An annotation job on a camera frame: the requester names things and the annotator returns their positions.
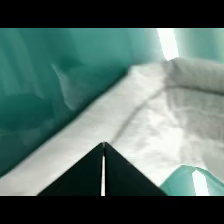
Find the white fabric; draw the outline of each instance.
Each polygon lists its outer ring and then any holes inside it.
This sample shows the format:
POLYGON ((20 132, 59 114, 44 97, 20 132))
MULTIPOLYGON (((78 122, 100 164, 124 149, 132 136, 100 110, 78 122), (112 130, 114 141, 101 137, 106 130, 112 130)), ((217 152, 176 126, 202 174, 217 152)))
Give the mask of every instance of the white fabric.
POLYGON ((2 177, 0 195, 38 194, 102 141, 157 186, 183 164, 207 169, 224 182, 223 77, 224 65, 195 59, 132 67, 2 177))

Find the white cloth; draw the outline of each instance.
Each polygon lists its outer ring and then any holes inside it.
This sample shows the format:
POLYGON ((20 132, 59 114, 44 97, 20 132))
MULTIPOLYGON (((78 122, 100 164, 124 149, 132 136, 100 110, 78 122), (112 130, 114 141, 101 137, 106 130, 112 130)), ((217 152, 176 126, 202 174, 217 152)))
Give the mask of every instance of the white cloth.
POLYGON ((224 65, 133 66, 73 123, 0 179, 0 195, 36 195, 102 141, 160 186, 181 165, 224 182, 224 65))

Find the black triangular object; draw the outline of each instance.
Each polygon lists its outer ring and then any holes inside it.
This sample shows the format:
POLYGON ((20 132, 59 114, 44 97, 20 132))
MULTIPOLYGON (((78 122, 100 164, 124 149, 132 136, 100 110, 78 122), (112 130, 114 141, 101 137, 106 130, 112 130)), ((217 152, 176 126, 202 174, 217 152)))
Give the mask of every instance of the black triangular object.
POLYGON ((101 143, 38 196, 100 196, 102 157, 101 143))
POLYGON ((166 196, 108 143, 104 155, 106 196, 166 196))

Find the glossy teal wall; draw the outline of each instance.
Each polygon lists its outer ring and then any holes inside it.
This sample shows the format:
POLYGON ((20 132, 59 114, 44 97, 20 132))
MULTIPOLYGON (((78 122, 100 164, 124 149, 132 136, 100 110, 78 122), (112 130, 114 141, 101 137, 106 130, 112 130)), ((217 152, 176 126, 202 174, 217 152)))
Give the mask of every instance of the glossy teal wall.
POLYGON ((0 29, 0 176, 159 46, 156 29, 0 29))

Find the crumpled white cloth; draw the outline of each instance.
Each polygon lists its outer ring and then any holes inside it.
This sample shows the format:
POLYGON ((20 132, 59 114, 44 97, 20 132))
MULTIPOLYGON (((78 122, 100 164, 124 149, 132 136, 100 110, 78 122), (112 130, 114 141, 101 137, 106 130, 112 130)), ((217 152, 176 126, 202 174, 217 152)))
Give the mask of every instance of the crumpled white cloth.
POLYGON ((138 65, 73 123, 0 179, 0 195, 36 195, 102 141, 160 186, 181 165, 224 182, 224 65, 138 65))

